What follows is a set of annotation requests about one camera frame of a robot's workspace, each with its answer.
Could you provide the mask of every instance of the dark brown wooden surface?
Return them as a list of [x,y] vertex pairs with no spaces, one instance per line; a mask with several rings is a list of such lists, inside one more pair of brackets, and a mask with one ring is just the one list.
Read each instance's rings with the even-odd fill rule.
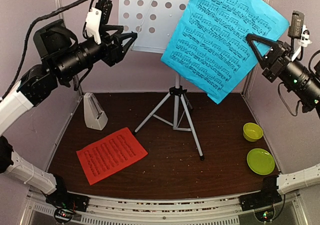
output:
[[[204,93],[188,93],[205,161],[199,159],[191,132],[174,131],[152,117],[136,135],[148,155],[90,186],[76,151],[124,127],[133,131],[164,96],[165,93],[96,94],[109,119],[102,131],[86,127],[81,103],[49,171],[62,176],[70,191],[115,198],[205,198],[261,188],[264,177],[250,170],[246,157],[253,148],[268,150],[268,147],[263,139],[257,142],[244,139],[243,125],[254,122],[254,118],[238,93],[228,95],[219,105]],[[172,120],[173,97],[157,114]],[[187,126],[187,120],[181,124]]]

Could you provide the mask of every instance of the blue sheet music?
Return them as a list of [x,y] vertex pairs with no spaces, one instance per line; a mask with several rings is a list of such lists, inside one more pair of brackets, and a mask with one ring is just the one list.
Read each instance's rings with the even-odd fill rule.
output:
[[288,27],[262,0],[190,0],[161,61],[219,104],[258,63],[246,35],[277,40]]

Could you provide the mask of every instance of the pink wall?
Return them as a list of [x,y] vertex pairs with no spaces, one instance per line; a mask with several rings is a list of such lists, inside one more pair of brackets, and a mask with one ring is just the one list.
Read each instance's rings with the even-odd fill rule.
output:
[[[16,73],[30,23],[36,17],[55,9],[54,0],[0,0],[0,95],[5,92]],[[47,23],[40,23],[36,29]],[[21,75],[41,62],[32,37],[28,46]],[[60,87],[37,108],[17,120],[4,135],[21,156],[44,169],[78,98],[72,89]],[[1,174],[0,189],[0,223],[15,225],[28,187]]]
[[[319,0],[273,0],[272,6],[291,21],[293,10],[305,14],[305,24],[310,30],[313,43],[305,50],[302,64],[308,66],[311,55],[320,49],[320,10]],[[287,34],[281,38],[289,42]],[[279,162],[283,173],[296,172],[320,163],[320,119],[316,111],[302,113],[298,117],[289,114],[282,104],[277,86],[279,79],[270,83],[259,69],[249,93],[248,102],[263,127],[265,137],[269,141],[273,154]],[[283,97],[293,110],[298,97],[282,90]],[[301,190],[311,225],[318,225],[320,207],[320,186]]]
[[[62,0],[69,4],[75,0]],[[118,24],[118,2],[112,0],[113,9],[110,24]],[[89,2],[65,13],[67,27],[81,36],[82,27],[86,19]],[[172,69],[160,61],[161,54],[131,51],[125,59],[114,67],[108,67],[98,62],[92,72],[84,80],[82,88],[86,92],[166,92],[174,85],[175,74]],[[187,81],[183,85],[189,91],[198,92],[199,89]],[[243,90],[244,81],[234,92]]]

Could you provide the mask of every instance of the red paper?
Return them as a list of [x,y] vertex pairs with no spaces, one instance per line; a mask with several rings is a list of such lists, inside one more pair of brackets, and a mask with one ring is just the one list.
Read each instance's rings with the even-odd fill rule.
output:
[[136,163],[148,153],[126,127],[76,152],[90,185]]

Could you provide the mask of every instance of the tripod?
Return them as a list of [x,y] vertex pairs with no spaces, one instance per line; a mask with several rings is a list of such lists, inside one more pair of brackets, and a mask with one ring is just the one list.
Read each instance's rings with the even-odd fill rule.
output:
[[[151,117],[155,117],[156,119],[159,119],[160,121],[172,126],[173,130],[177,130],[177,131],[185,131],[185,132],[192,132],[196,147],[198,149],[199,155],[200,155],[200,160],[203,161],[205,160],[205,156],[201,150],[201,146],[196,134],[196,130],[194,127],[194,124],[192,122],[189,110],[193,110],[193,107],[191,106],[187,96],[186,96],[186,92],[187,90],[183,90],[182,86],[181,86],[181,77],[178,73],[176,73],[175,75],[175,86],[171,87],[169,89],[168,94],[159,102],[159,104],[149,113],[149,115],[143,120],[143,122],[134,130],[133,135],[136,135],[137,132],[143,127],[143,125],[146,124],[146,122],[151,118]],[[170,96],[174,96],[174,113],[173,113],[173,123],[163,119],[162,117],[156,115],[155,113],[157,112],[157,110],[168,100],[168,98]],[[183,106],[183,114],[181,115],[180,120],[178,121],[178,113],[179,113],[179,100],[181,100],[182,106]],[[180,122],[184,116],[184,114],[187,117],[187,120],[189,122],[189,126],[190,128],[182,128],[179,127]]]

